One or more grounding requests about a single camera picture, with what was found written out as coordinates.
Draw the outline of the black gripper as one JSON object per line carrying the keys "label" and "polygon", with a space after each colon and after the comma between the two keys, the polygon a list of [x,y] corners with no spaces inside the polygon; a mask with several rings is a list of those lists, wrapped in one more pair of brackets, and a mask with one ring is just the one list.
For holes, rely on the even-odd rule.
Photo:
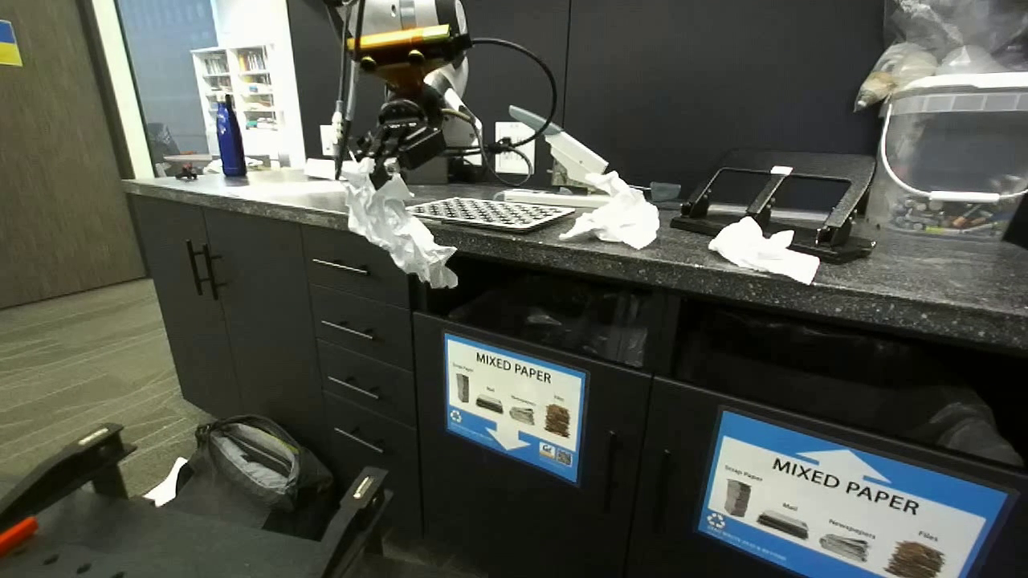
{"label": "black gripper", "polygon": [[478,120],[444,99],[387,95],[371,124],[371,172],[418,169],[435,158],[456,158],[478,141]]}

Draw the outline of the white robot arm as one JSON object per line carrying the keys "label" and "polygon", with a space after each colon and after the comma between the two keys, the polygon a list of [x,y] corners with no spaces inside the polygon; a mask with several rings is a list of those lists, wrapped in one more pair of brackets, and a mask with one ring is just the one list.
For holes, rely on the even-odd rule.
{"label": "white robot arm", "polygon": [[482,141],[467,107],[462,0],[320,0],[338,31],[334,165],[363,160],[377,182]]}

